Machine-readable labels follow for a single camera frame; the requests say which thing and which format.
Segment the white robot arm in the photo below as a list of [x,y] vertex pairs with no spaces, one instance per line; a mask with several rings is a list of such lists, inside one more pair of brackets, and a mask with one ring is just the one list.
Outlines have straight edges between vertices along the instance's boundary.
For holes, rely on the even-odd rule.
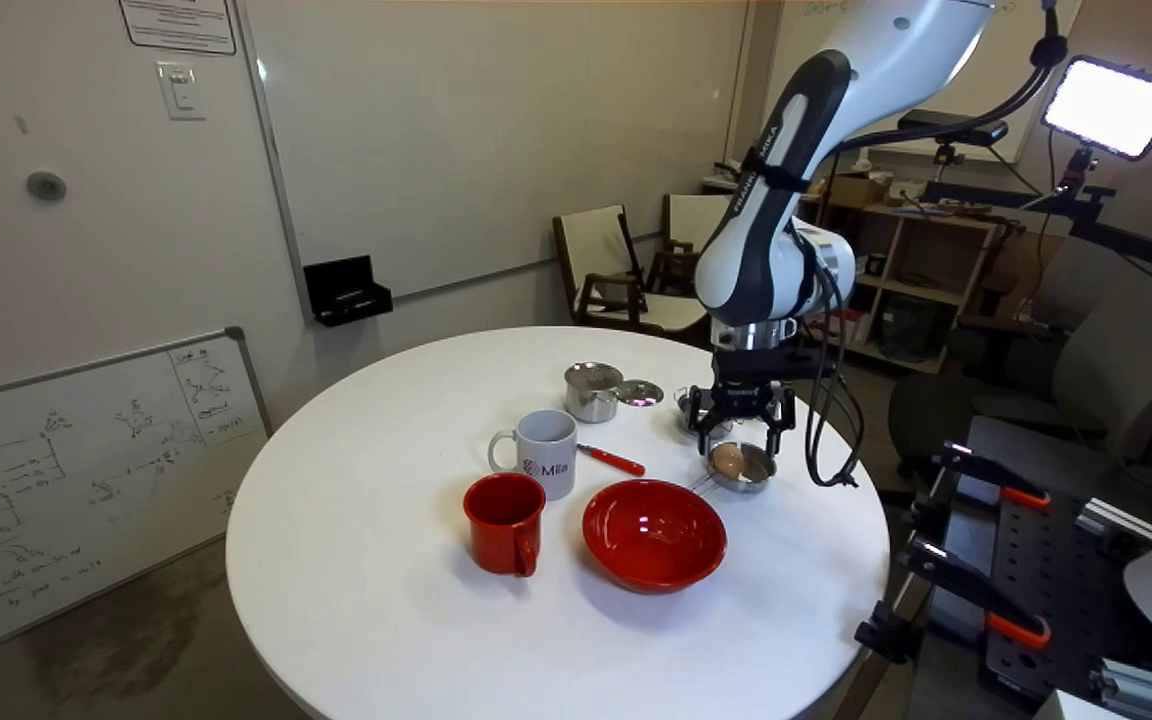
[[988,20],[988,0],[855,0],[789,75],[690,277],[710,315],[710,383],[685,401],[701,448],[726,419],[759,419],[765,451],[778,451],[793,424],[789,382],[807,371],[789,341],[799,321],[835,312],[855,285],[855,252],[807,230],[797,215],[799,195],[851,131],[935,95]]

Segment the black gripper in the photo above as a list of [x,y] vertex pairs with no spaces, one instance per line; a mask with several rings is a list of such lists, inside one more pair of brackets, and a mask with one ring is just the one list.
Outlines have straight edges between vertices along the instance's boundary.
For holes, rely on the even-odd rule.
[[807,382],[815,355],[799,348],[714,351],[710,383],[690,383],[685,396],[685,424],[701,456],[710,448],[714,424],[765,419],[765,456],[777,462],[793,434],[789,382]]

